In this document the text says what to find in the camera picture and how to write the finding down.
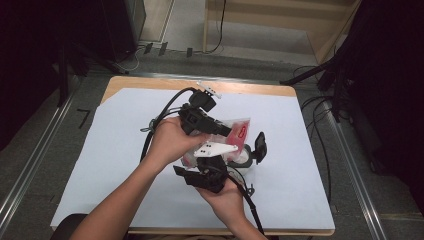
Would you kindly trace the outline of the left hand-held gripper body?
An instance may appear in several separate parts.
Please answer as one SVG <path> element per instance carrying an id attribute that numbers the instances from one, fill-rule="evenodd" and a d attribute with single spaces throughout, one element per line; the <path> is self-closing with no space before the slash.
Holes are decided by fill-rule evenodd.
<path id="1" fill-rule="evenodd" d="M 197 85 L 202 87 L 202 90 L 195 89 L 189 97 L 188 103 L 185 103 L 178 111 L 181 127 L 187 135 L 190 135 L 194 130 L 210 134 L 208 132 L 208 123 L 217 121 L 209 117 L 207 112 L 216 106 L 216 101 L 213 97 L 216 96 L 220 99 L 221 95 L 201 81 L 198 81 Z"/>

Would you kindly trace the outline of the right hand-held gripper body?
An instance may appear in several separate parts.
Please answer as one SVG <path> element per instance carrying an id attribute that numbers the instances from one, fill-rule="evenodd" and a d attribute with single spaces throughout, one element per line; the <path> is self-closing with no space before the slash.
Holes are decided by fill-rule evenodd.
<path id="1" fill-rule="evenodd" d="M 197 188 L 219 193 L 227 179 L 228 171 L 223 155 L 238 149 L 236 145 L 207 142 L 194 152 L 198 168 L 196 184 L 187 184 Z"/>

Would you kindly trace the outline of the white plastic bag red label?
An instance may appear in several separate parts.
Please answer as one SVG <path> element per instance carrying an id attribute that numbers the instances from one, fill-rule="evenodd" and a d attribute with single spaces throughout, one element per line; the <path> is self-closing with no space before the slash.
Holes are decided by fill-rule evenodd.
<path id="1" fill-rule="evenodd" d="M 209 138 L 205 143 L 215 142 L 215 143 L 223 143 L 228 145 L 236 145 L 238 147 L 236 151 L 223 155 L 223 160 L 225 162 L 233 161 L 240 155 L 243 149 L 243 146 L 246 142 L 249 126 L 250 126 L 250 119 L 249 118 L 234 119 L 234 120 L 225 120 L 220 122 L 232 128 L 230 134 L 227 137 L 224 137 L 221 135 L 209 134 Z M 198 133 L 202 133 L 202 132 L 197 130 L 193 131 L 194 135 Z M 190 149 L 187 153 L 183 155 L 181 159 L 181 163 L 185 167 L 187 168 L 196 167 L 197 162 L 196 162 L 196 157 L 194 156 L 194 152 L 198 150 L 203 144 Z"/>

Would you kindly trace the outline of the clear jar with black lid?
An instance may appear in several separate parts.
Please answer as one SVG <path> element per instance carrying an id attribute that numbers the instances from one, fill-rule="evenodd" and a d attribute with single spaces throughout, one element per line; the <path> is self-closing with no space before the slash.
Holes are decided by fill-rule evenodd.
<path id="1" fill-rule="evenodd" d="M 255 139 L 254 148 L 248 144 L 243 146 L 240 155 L 233 161 L 229 161 L 227 165 L 240 171 L 242 175 L 246 174 L 253 164 L 260 164 L 267 154 L 267 144 L 265 134 L 260 132 Z"/>

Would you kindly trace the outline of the person's right hand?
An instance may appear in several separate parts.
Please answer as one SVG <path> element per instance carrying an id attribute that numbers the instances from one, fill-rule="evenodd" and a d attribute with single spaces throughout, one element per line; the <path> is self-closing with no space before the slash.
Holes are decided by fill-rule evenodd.
<path id="1" fill-rule="evenodd" d="M 250 224 L 245 216 L 242 195 L 231 180 L 225 181 L 224 187 L 219 193 L 201 188 L 197 188 L 197 191 L 228 229 L 234 230 Z"/>

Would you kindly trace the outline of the person's left hand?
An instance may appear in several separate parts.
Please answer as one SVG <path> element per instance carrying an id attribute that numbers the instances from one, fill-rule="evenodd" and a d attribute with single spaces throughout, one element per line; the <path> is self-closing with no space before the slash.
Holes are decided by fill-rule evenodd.
<path id="1" fill-rule="evenodd" d="M 155 169 L 163 169 L 207 139 L 207 134 L 187 135 L 179 117 L 166 118 L 159 123 L 143 162 Z"/>

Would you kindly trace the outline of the white table sheet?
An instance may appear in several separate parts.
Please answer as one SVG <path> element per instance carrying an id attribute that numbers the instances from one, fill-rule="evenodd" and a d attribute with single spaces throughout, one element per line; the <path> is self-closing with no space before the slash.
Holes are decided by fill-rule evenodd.
<path id="1" fill-rule="evenodd" d="M 88 213 L 140 162 L 143 131 L 168 101 L 186 102 L 174 90 L 124 88 L 96 110 L 83 149 L 51 224 Z M 267 154 L 245 177 L 268 234 L 335 230 L 333 217 L 298 100 L 293 96 L 226 93 L 210 112 L 219 120 L 247 118 L 247 142 L 265 135 Z M 133 222 L 133 230 L 221 231 L 223 223 L 184 179 L 167 166 L 156 178 Z"/>

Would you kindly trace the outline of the black tripod stand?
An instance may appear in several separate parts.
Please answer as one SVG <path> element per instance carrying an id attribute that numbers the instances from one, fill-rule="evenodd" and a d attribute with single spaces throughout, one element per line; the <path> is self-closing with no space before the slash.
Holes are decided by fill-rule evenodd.
<path id="1" fill-rule="evenodd" d="M 321 65 L 318 65 L 289 80 L 280 80 L 279 83 L 283 86 L 292 86 L 318 73 L 322 73 L 322 76 L 317 83 L 318 89 L 320 91 L 327 91 L 331 86 L 334 86 L 333 96 L 331 98 L 331 113 L 335 120 L 339 122 L 341 92 L 343 81 L 346 79 L 346 68 L 346 52 L 344 50 L 338 50 L 331 59 Z"/>

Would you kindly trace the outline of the black cabinet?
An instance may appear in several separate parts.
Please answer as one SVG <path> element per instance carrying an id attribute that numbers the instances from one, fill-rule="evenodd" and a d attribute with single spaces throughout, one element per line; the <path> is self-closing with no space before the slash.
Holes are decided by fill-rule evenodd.
<path id="1" fill-rule="evenodd" d="M 144 0 L 101 0 L 106 20 L 107 57 L 121 61 L 138 46 L 146 10 Z"/>

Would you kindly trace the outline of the black curtain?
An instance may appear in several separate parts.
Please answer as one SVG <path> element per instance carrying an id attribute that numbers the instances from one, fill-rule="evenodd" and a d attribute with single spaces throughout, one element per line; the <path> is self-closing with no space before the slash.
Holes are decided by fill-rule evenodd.
<path id="1" fill-rule="evenodd" d="M 0 151 L 52 92 L 65 89 L 67 68 L 88 72 L 74 24 L 90 3 L 0 0 Z"/>
<path id="2" fill-rule="evenodd" d="M 424 0 L 362 0 L 344 45 L 360 138 L 424 215 Z"/>

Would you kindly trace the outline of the metal floor rail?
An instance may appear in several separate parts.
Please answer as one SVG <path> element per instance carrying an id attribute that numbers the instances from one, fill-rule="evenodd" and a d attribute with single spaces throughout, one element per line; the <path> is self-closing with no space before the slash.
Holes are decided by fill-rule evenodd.
<path id="1" fill-rule="evenodd" d="M 345 163 L 351 186 L 355 192 L 371 239 L 388 240 L 377 208 L 366 186 L 366 182 L 361 175 L 358 161 L 364 157 L 364 154 L 362 153 L 360 141 L 356 137 L 354 129 L 348 121 L 336 121 L 336 118 L 332 114 L 327 117 L 327 121 L 335 136 L 337 147 Z"/>
<path id="2" fill-rule="evenodd" d="M 59 93 L 53 92 L 0 151 L 0 236 L 13 220 L 83 81 L 73 75 L 65 102 L 57 106 Z"/>

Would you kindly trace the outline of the wooden frame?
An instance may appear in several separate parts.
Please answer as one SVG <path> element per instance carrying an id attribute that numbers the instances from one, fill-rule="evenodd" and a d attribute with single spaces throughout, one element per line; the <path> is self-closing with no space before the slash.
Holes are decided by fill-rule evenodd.
<path id="1" fill-rule="evenodd" d="M 203 49 L 208 40 L 208 22 L 224 20 L 256 26 L 302 30 L 307 33 L 319 64 L 329 56 L 343 34 L 349 31 L 362 0 L 205 0 Z"/>

